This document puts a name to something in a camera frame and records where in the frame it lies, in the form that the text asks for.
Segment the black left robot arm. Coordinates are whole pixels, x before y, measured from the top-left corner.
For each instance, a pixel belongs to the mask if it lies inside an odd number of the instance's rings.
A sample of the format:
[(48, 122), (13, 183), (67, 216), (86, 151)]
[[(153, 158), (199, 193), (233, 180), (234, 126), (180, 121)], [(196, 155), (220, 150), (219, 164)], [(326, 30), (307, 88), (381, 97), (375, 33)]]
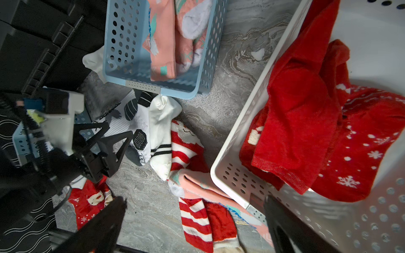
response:
[(39, 158), (20, 168), (14, 167), (1, 154), (1, 232), (26, 218), (35, 207), (60, 193), (79, 176), (94, 183), (112, 177), (119, 169), (134, 133), (127, 131), (105, 137), (109, 125), (103, 123), (75, 124), (74, 154), (68, 156), (60, 148), (46, 153), (48, 163), (40, 166)]

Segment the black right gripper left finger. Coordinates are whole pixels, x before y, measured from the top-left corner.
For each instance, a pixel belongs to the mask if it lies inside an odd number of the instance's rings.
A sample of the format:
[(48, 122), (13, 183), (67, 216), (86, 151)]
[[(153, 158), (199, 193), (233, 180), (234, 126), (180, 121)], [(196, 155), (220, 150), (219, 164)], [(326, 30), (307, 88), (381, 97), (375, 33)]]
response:
[(117, 249), (127, 201), (116, 197), (54, 253), (112, 253)]

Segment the red white striped sock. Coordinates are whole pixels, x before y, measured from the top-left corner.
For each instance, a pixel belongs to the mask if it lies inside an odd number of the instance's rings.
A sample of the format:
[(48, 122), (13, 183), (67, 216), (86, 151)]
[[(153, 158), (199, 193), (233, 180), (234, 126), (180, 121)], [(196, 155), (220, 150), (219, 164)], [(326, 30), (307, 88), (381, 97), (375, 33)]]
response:
[(186, 241), (205, 253), (242, 253), (225, 194), (214, 186), (204, 146), (183, 123), (171, 123), (172, 165), (168, 179), (178, 197)]

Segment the red christmas sock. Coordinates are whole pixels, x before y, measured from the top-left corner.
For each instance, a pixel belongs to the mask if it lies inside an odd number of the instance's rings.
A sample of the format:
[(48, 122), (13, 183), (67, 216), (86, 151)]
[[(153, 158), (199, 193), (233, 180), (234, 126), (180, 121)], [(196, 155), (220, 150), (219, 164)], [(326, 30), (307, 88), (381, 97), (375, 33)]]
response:
[(405, 98), (353, 85), (342, 126), (311, 189), (330, 200), (366, 199), (387, 150), (405, 128)]

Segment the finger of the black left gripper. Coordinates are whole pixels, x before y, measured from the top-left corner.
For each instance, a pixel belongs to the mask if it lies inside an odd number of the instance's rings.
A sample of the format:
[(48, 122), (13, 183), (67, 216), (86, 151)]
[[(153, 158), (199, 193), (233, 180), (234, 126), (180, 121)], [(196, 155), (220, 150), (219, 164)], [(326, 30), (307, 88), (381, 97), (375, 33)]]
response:
[[(99, 148), (101, 151), (99, 156), (104, 165), (104, 168), (101, 170), (103, 175), (112, 177), (118, 171), (133, 136), (132, 131), (127, 131), (117, 135), (103, 137), (99, 140)], [(121, 141), (123, 141), (123, 143), (119, 150), (115, 152), (113, 148), (114, 145)]]
[(89, 153), (95, 145), (99, 144), (99, 141), (109, 129), (107, 122), (74, 124), (73, 153), (75, 155)]

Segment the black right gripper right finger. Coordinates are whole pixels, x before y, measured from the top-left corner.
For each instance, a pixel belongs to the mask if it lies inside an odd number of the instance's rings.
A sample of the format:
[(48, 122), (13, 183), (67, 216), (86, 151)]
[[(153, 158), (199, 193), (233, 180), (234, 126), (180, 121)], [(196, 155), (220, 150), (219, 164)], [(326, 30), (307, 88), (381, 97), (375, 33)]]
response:
[(317, 235), (274, 196), (264, 201), (267, 226), (277, 253), (337, 253), (338, 250)]

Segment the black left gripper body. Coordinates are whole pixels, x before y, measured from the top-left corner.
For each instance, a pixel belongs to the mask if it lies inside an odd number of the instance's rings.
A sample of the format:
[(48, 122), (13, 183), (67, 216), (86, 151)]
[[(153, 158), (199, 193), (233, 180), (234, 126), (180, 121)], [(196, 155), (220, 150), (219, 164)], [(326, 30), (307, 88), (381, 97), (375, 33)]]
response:
[(98, 154), (92, 151), (85, 154), (77, 152), (69, 156), (69, 159), (78, 167), (80, 174), (93, 183), (99, 183), (104, 177), (111, 177), (106, 158), (109, 158), (109, 155), (102, 151)]

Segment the white grey patterned sock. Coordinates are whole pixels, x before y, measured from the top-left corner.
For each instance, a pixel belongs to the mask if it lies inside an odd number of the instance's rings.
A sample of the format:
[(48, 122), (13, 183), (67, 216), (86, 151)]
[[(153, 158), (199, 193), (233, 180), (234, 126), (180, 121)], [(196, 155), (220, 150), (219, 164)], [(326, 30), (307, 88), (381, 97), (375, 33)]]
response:
[(96, 120), (109, 124), (105, 137), (127, 131), (133, 133), (129, 159), (138, 166), (144, 166), (151, 158), (149, 108), (155, 97), (155, 93), (133, 89)]

